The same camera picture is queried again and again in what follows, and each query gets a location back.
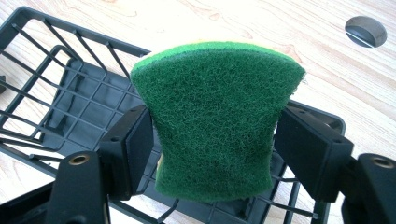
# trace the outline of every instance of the scouring pad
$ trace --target scouring pad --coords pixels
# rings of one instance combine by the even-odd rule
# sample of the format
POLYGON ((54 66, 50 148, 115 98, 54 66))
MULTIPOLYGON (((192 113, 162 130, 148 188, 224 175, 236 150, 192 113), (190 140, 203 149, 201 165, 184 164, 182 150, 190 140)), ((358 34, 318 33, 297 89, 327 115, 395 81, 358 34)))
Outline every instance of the scouring pad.
POLYGON ((163 148, 156 190, 214 202, 271 188, 274 128, 303 75, 289 56, 234 42, 189 44, 137 63, 131 79, 163 148))

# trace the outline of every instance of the sponge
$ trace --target sponge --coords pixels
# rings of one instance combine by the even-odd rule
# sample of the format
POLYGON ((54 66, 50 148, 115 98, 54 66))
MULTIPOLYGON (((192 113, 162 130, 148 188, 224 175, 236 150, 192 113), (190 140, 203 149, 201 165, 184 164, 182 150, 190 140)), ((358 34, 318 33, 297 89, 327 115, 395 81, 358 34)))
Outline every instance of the sponge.
POLYGON ((210 203, 271 188, 274 128, 303 75, 289 56, 235 42, 179 46, 137 63, 131 79, 163 148, 156 190, 210 203))

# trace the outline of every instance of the green scouring pad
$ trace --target green scouring pad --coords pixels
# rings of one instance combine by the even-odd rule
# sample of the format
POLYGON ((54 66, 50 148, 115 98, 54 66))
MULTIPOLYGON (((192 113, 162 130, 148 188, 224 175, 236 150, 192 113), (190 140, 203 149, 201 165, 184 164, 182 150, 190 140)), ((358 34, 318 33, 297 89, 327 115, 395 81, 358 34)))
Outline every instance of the green scouring pad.
POLYGON ((140 61, 132 82, 163 148, 156 190, 230 201, 271 188, 273 134, 304 69, 256 45, 205 42, 140 61))

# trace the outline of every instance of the sponge holder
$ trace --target sponge holder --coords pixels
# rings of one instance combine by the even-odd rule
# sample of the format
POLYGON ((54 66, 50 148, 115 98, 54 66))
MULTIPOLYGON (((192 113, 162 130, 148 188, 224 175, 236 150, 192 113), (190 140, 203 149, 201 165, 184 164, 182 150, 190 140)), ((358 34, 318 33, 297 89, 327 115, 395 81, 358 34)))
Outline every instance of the sponge holder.
MULTIPOLYGON (((128 109, 143 104, 129 81, 128 70, 149 53, 146 49, 21 7, 0 29, 0 53, 0 71, 4 73, 0 75, 6 76, 0 79, 0 87, 6 89, 0 95, 0 151, 47 175, 56 176, 53 165, 63 156, 96 151, 99 140, 117 120, 128 109)), ((337 132, 344 132, 344 122, 336 116, 292 101, 289 105, 309 109, 337 132)), ((188 202, 156 192, 160 155, 154 129, 154 148, 139 193, 170 207, 155 218, 157 222, 166 221, 177 210, 205 223, 263 223, 271 206, 287 211, 284 223, 291 223, 295 214, 311 217, 311 223, 327 222, 328 203, 315 203, 310 211, 295 207, 300 183, 283 177, 287 164, 275 149, 272 189, 245 200, 218 203, 188 202), (274 202, 281 182, 292 183, 288 204, 274 202)), ((126 203, 111 205, 145 220, 146 215, 140 217, 141 213, 126 203)))

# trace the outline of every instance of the green sponge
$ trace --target green sponge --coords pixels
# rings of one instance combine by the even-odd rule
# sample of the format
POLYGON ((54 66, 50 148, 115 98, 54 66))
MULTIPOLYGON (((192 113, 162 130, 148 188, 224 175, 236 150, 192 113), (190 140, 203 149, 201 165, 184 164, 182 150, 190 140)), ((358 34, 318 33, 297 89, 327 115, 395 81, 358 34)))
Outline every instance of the green sponge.
POLYGON ((271 188, 274 128, 303 75, 286 55, 234 42, 189 44, 137 63, 132 82, 163 148, 156 190, 214 202, 271 188))

